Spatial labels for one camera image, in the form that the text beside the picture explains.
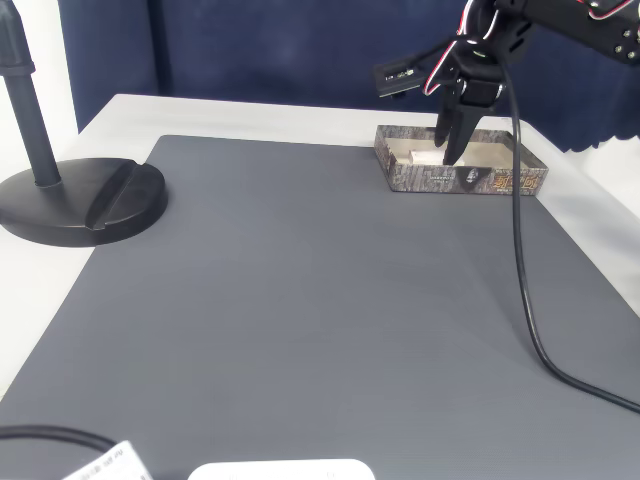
navy blue curtain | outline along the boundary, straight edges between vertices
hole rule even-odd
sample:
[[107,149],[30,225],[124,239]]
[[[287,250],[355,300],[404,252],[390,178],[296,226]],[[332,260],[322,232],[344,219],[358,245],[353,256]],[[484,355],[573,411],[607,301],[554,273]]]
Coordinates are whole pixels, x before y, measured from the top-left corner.
[[[436,112],[438,95],[377,98],[371,68],[451,35],[464,4],[59,0],[80,128],[116,93]],[[640,133],[637,70],[540,29],[513,74],[523,118],[563,150]]]

black round base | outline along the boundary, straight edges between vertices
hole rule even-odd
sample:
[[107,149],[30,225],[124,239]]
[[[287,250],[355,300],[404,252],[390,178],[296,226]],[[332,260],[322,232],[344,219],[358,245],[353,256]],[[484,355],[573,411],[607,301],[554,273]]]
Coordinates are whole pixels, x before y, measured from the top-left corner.
[[118,242],[153,225],[167,205],[162,173],[120,158],[58,163],[62,182],[37,187],[27,170],[0,184],[0,223],[26,240],[60,247]]

cardboard box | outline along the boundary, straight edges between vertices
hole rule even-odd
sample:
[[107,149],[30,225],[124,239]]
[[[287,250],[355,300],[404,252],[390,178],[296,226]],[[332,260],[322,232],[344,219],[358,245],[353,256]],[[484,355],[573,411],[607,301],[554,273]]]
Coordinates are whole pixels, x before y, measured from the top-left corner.
[[[378,126],[374,148],[394,192],[511,195],[513,137],[510,133],[476,130],[461,161],[453,166],[442,165],[446,144],[436,149],[434,133],[434,128]],[[536,195],[548,168],[524,145],[520,162],[520,192]]]

gray mat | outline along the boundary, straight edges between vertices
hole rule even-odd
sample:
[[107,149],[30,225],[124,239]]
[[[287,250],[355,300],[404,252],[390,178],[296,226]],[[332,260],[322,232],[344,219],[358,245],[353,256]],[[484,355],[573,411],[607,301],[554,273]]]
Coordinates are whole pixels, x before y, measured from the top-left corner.
[[[508,197],[392,193],[368,148],[165,137],[150,162],[166,215],[96,250],[0,423],[129,439],[156,480],[327,457],[379,480],[636,478],[640,417],[534,357]],[[640,321],[536,199],[523,215],[550,354],[640,400]],[[93,456],[5,443],[0,476]]]

white device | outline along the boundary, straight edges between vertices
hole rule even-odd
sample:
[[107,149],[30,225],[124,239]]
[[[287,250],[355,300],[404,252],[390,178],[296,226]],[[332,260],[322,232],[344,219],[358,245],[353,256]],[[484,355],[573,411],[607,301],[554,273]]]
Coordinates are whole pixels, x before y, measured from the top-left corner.
[[359,460],[290,460],[209,463],[189,480],[375,480]]

